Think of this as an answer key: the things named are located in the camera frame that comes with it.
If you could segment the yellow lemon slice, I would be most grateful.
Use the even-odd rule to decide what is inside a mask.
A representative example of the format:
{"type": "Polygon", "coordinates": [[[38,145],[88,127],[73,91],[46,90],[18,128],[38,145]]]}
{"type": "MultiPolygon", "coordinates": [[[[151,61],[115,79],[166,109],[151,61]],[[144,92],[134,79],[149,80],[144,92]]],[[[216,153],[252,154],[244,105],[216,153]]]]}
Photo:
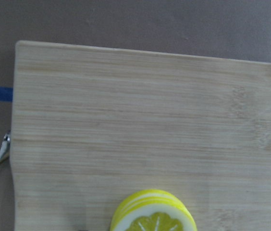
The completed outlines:
{"type": "Polygon", "coordinates": [[[135,192],[117,207],[111,231],[196,231],[186,206],[173,194],[157,189],[135,192]]]}

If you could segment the wooden cutting board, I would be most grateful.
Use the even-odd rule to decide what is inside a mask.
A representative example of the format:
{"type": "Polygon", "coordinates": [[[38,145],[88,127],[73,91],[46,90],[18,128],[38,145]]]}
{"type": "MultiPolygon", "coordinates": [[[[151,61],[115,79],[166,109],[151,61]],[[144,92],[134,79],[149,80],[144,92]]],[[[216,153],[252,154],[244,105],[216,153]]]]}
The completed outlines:
{"type": "Polygon", "coordinates": [[[142,189],[200,231],[271,231],[271,64],[19,41],[17,231],[107,231],[142,189]]]}

